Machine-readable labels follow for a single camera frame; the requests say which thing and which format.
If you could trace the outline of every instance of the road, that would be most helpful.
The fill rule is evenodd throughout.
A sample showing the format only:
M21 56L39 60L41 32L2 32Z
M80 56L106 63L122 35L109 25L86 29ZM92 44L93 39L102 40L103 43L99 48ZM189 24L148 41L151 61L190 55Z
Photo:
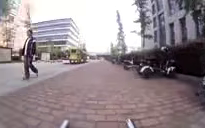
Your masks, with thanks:
M65 119L70 128L126 128L127 118L137 128L205 128L194 88L99 61L0 96L0 128L59 128Z
M0 95L4 95L8 92L15 91L17 89L33 85L36 82L54 77L62 72L77 69L87 64L81 65L68 65L59 62L46 63L39 62L34 63L39 69L39 77L36 78L35 74L31 74L29 81L23 81L23 64L22 63L8 63L0 64Z

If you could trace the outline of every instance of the sky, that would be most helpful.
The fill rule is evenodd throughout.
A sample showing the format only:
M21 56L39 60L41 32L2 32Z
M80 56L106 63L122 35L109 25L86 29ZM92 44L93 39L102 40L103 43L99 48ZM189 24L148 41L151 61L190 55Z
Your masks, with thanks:
M89 52L109 52L111 42L117 44L119 10L128 47L139 47L140 37L133 30L140 25L133 0L33 0L32 22L73 18Z

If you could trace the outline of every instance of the building facade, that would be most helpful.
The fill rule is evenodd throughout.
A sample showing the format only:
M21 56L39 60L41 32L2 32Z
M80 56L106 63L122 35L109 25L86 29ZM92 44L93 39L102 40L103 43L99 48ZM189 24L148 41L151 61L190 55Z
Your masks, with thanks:
M146 39L144 49L174 46L196 39L196 27L190 14L186 15L183 3L177 0L149 0L152 23L148 32L153 36Z
M40 51L50 51L51 47L65 51L79 46L79 28L71 18L33 23L32 28Z
M22 48L26 36L26 28L24 21L27 18L26 5L30 4L30 0L11 0L13 9L10 10L7 17L3 17L0 13L0 46L9 47L15 50ZM4 20L9 19L10 22L5 24ZM5 29L7 34L11 36L11 40L5 42Z

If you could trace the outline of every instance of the brick pavement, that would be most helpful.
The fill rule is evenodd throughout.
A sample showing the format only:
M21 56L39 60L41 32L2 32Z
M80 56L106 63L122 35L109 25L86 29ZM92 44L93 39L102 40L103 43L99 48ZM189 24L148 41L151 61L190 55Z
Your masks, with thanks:
M205 128L205 110L182 81L145 80L99 62L0 97L0 128Z

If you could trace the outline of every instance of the yellow bus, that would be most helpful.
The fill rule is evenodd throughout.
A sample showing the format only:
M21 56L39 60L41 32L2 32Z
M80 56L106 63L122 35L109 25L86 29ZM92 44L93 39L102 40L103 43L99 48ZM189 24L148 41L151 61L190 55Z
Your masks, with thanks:
M87 53L85 51L76 47L69 48L70 64L85 63L86 60L87 60Z

